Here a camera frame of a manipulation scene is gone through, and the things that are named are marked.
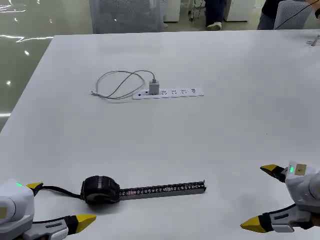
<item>label sticker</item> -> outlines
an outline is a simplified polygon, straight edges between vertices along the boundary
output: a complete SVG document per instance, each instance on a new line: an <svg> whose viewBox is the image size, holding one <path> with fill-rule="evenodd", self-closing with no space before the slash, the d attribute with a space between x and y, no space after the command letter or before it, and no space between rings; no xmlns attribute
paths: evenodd
<svg viewBox="0 0 320 240"><path fill-rule="evenodd" d="M294 175L304 176L306 174L307 165L306 164L297 164Z"/></svg>
<svg viewBox="0 0 320 240"><path fill-rule="evenodd" d="M0 207L0 219L5 219L7 216L7 208Z"/></svg>

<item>measuring tape blade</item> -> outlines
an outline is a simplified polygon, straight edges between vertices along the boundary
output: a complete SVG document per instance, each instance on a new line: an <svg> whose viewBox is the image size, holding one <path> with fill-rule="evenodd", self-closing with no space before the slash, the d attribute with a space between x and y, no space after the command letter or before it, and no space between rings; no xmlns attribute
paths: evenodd
<svg viewBox="0 0 320 240"><path fill-rule="evenodd" d="M181 195L203 194L206 191L205 181L144 186L120 189L120 200L149 199Z"/></svg>

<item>white cable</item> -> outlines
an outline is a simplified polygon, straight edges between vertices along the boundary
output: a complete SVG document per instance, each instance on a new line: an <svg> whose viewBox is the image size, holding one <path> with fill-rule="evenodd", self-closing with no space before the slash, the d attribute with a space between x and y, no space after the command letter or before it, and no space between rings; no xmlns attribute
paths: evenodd
<svg viewBox="0 0 320 240"><path fill-rule="evenodd" d="M136 93L136 91L140 90L146 84L146 80L142 76L137 74L138 72L150 73L150 74L152 74L152 77L153 77L152 81L156 81L155 74L151 71L148 71L148 70L137 70L137 71L132 71L132 72L125 71L125 70L108 71L108 72L104 73L101 77L98 78L98 80L95 83L95 92L91 91L91 94L93 96L97 96L97 97L100 97L103 99L111 99L111 100L122 100L122 99L130 98ZM116 73L127 73L129 75L119 84L119 86L111 94L109 94L107 96L100 94L99 93L99 83L101 82L101 80L103 80L105 77L107 77L109 75L116 74ZM137 87L135 90L133 90L127 94L124 94L122 96L112 97L112 95L114 95L118 91L118 89L122 86L122 84L124 84L132 75L138 76L141 79L142 84L139 87Z"/></svg>

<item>gray chair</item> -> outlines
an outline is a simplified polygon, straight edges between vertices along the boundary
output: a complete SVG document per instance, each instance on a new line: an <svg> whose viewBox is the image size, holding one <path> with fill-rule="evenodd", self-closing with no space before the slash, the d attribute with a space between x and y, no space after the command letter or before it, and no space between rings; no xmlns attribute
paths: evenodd
<svg viewBox="0 0 320 240"><path fill-rule="evenodd" d="M160 0L89 0L94 34L161 32Z"/></svg>
<svg viewBox="0 0 320 240"><path fill-rule="evenodd" d="M313 11L312 6L307 7L297 16L293 17L286 23L286 20L294 16L303 8L308 6L309 3L301 0L285 0L279 3L278 11L276 14L274 29L304 29L305 23Z"/></svg>

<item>power strip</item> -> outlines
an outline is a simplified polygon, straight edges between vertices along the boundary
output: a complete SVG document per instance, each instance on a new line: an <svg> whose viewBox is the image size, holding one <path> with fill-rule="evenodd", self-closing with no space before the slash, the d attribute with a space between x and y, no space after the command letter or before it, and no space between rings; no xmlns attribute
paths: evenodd
<svg viewBox="0 0 320 240"><path fill-rule="evenodd" d="M149 90L141 90L132 96L133 99L164 99L180 97L196 97L205 95L201 88L160 89L158 95L149 95Z"/></svg>

